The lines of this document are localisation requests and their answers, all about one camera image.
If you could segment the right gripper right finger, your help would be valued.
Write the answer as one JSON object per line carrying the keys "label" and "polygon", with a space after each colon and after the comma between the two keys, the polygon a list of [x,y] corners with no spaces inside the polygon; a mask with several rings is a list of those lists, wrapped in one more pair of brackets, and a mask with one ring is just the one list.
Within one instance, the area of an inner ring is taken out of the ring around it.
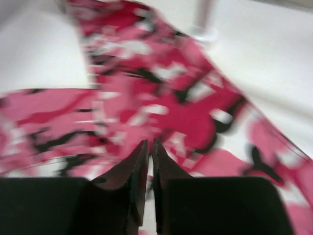
{"label": "right gripper right finger", "polygon": [[196,179],[169,157],[158,139],[153,141],[152,159],[157,234],[202,235],[201,217],[188,198]]}

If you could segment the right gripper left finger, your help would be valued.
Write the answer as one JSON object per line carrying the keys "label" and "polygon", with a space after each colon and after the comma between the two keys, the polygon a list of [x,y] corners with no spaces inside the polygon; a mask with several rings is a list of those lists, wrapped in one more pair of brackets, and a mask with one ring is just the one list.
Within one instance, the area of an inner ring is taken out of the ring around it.
{"label": "right gripper left finger", "polygon": [[148,141],[83,187],[69,233],[71,235],[136,235],[143,224]]}

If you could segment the pink camouflage trousers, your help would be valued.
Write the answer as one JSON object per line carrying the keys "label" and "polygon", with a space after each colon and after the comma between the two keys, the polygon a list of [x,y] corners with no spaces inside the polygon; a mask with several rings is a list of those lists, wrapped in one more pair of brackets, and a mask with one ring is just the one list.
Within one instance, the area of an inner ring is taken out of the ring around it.
{"label": "pink camouflage trousers", "polygon": [[0,96],[0,232],[70,235],[87,182],[154,139],[194,177],[202,235],[310,235],[313,161],[188,35],[128,0],[69,0],[92,87]]}

